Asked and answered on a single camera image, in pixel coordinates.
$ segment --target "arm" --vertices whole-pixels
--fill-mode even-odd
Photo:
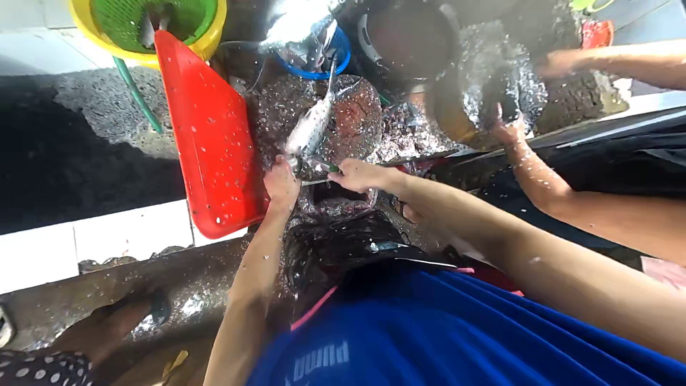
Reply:
[[[524,140],[524,123],[499,124],[514,175],[543,213],[590,234],[686,266],[686,202],[659,197],[576,192]]]
[[[542,76],[564,76],[597,69],[634,78],[656,87],[686,90],[686,39],[618,45],[594,49],[564,49],[547,55]]]
[[[528,297],[686,361],[686,295],[612,259],[542,231],[461,190],[392,168],[346,160],[330,178],[383,189],[463,238]]]
[[[272,200],[228,290],[228,306],[212,347],[204,386],[245,384],[262,349],[283,231],[300,182],[291,175],[287,162],[277,157],[265,176],[265,186]]]

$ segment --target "hand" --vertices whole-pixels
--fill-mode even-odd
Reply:
[[[330,173],[329,179],[339,183],[343,188],[358,193],[369,189],[384,189],[395,172],[395,168],[382,168],[357,159],[345,159],[338,168],[341,173]]]
[[[516,121],[505,124],[502,118],[503,109],[500,103],[496,111],[497,117],[495,118],[494,126],[490,130],[490,135],[505,147],[512,147],[525,141],[526,123],[524,122],[524,116],[520,115]]]
[[[300,194],[300,181],[293,175],[283,155],[276,156],[272,169],[264,176],[264,186],[272,199],[270,207],[293,210]]]
[[[544,78],[562,78],[581,68],[583,52],[580,49],[561,49],[548,53],[545,63],[536,72]]]

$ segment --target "polka dot clothing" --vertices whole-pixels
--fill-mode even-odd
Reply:
[[[0,350],[0,385],[92,386],[93,364],[80,352],[32,356]]]

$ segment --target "fish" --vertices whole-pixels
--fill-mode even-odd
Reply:
[[[344,0],[277,0],[267,12],[271,27],[259,51],[278,51],[290,43],[304,43],[308,38],[318,38],[330,28],[344,4]]]
[[[172,3],[147,4],[141,17],[138,42],[145,48],[155,48],[155,31],[166,31],[172,20],[174,5]]]
[[[314,155],[324,141],[324,132],[331,119],[331,111],[336,97],[333,92],[333,80],[336,77],[335,69],[336,60],[334,59],[331,64],[327,94],[298,118],[298,123],[286,140],[284,155],[294,172],[300,170],[303,157]]]

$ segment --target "blue basket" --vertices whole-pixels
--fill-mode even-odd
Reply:
[[[336,60],[340,63],[336,67],[336,75],[338,75],[342,73],[343,70],[345,70],[345,68],[348,66],[348,63],[350,63],[350,40],[348,40],[348,37],[345,36],[345,33],[343,32],[343,30],[340,29],[340,27],[336,28],[336,33],[333,35],[333,39],[331,39],[331,45],[329,47],[336,48]],[[303,71],[297,67],[293,67],[290,64],[286,63],[286,61],[283,60],[281,56],[279,56],[279,54],[276,54],[276,61],[281,63],[281,65],[284,66],[284,68],[286,68],[288,72],[292,73],[293,75],[300,76],[301,78],[310,80],[329,79],[329,71]]]

